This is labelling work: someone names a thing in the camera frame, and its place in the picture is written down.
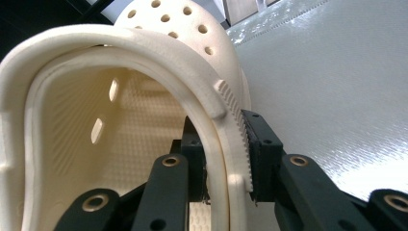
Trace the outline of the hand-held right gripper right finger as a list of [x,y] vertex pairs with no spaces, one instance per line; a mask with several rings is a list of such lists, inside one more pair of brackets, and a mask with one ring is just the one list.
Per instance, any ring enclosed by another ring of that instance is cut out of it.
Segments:
[[242,110],[249,142],[249,157],[255,202],[274,202],[279,188],[279,168],[285,155],[283,143],[265,119],[254,112]]

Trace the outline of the cream foam clog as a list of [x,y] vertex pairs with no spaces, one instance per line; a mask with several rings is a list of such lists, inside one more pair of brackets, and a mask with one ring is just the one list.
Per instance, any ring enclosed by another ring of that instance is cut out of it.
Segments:
[[246,78],[193,0],[133,0],[114,25],[57,27],[0,62],[0,231],[50,231],[81,193],[127,193],[190,120],[209,206],[195,230],[246,231]]

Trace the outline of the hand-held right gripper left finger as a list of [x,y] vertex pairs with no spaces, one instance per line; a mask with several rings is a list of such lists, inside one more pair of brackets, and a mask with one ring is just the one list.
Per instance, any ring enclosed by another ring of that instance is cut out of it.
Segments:
[[207,199],[207,169],[203,144],[187,116],[180,140],[174,140],[171,154],[183,155],[189,163],[189,201],[202,202]]

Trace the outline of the grey metal shoe rack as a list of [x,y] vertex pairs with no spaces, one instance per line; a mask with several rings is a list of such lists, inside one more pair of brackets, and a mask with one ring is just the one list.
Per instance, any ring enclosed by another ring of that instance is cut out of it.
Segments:
[[277,0],[228,36],[285,151],[379,231],[408,231],[408,0]]

